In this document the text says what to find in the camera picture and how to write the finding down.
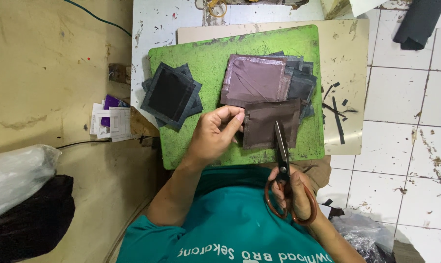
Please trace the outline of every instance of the hand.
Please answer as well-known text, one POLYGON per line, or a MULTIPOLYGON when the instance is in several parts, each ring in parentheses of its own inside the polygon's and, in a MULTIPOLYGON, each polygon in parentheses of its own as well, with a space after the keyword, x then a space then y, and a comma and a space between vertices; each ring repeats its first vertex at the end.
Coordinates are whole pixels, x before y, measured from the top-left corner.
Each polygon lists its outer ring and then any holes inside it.
POLYGON ((310 179, 308 176, 301 171, 295 169, 292 165, 290 166, 290 185, 285 185, 286 182, 282 182, 284 188, 290 187, 293 192, 292 200, 285 198, 284 193, 279 189, 277 182, 275 181, 276 176, 279 174, 279 167, 272 169, 271 174, 268 177, 269 181, 274 180, 272 183, 272 193, 274 194, 274 199, 277 204, 284 209, 285 207, 293 206, 294 212, 297 217, 301 220, 306 220, 311 216, 311 205, 310 200, 305 193, 304 185, 311 191, 310 179))
POLYGON ((184 160, 204 168, 219 158, 230 142, 236 142, 235 133, 243 131, 244 117, 245 110, 233 106, 223 106, 201 115, 184 160))

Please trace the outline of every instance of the scissor handle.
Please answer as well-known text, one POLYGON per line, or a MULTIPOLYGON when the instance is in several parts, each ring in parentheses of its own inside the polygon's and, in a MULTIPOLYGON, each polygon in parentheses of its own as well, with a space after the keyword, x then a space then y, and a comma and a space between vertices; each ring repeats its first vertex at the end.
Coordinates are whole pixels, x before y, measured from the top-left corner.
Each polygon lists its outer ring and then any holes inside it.
MULTIPOLYGON (((266 186, 264 187, 264 200, 266 201, 266 204, 268 205, 269 209, 271 210, 271 212, 273 212, 276 216, 278 216, 281 219, 285 219, 287 217, 287 210, 290 210, 290 213, 292 215, 292 219, 295 223, 299 224, 299 225, 303 225, 303 226, 307 226, 310 225, 311 223, 313 223, 313 221, 316 219, 316 214, 317 214, 317 204, 316 204, 316 200, 314 199, 314 196, 311 194, 310 190, 306 187, 305 184, 303 184, 304 188, 305 188, 305 194, 306 197, 308 197, 308 200, 310 201, 310 207, 311 207, 311 215, 308 219, 306 220, 301 220, 297 217, 297 215, 295 214, 295 211, 293 210, 293 207, 286 207, 283 210, 283 213, 280 214, 276 208, 274 208, 274 206, 271 204, 271 200, 269 197, 269 187, 270 187, 271 181, 267 181, 266 182, 266 186)), ((277 182, 277 185, 279 187, 279 190, 281 190, 282 192, 284 192, 284 188, 282 183, 277 182)))

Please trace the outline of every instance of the teal t-shirt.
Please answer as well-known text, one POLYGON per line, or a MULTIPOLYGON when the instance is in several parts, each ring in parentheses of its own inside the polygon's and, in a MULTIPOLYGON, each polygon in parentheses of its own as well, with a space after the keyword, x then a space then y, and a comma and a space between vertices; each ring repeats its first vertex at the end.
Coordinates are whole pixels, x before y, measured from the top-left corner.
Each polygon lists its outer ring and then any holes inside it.
POLYGON ((117 263, 333 262, 302 226, 264 203, 270 169, 206 169, 182 227, 141 216, 126 230, 117 263))

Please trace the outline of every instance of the green cutting mat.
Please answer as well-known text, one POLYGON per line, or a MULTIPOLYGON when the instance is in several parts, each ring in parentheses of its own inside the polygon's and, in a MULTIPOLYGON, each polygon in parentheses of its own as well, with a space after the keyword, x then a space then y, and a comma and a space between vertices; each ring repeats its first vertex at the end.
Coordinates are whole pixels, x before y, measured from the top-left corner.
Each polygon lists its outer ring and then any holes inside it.
MULTIPOLYGON (((304 56, 305 61, 314 62, 313 72, 318 78, 312 99, 315 115, 302 121, 297 135, 297 146, 289 150, 290 160, 322 158, 324 156, 323 113, 318 28, 315 25, 153 48, 149 51, 149 58, 152 75, 161 62, 172 67, 188 63, 193 78, 203 85, 199 96, 205 113, 220 106, 220 90, 230 54, 268 55, 281 50, 286 55, 304 56)), ((165 169, 175 169, 180 163, 200 115, 196 114, 187 118, 179 132, 168 127, 160 128, 165 169)), ((275 161, 273 149, 243 150, 237 144, 232 143, 228 151, 214 165, 275 161)))

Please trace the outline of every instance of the scissor blade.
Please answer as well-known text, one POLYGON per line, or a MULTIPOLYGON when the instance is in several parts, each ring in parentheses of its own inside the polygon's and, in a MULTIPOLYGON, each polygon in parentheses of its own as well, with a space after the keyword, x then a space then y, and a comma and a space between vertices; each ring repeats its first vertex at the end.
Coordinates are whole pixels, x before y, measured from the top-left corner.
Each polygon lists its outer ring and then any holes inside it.
POLYGON ((282 122, 276 121, 275 129, 276 129, 277 146, 280 152, 280 156, 282 158, 282 161, 287 161, 287 152, 288 152, 287 139, 285 137, 285 131, 282 122))

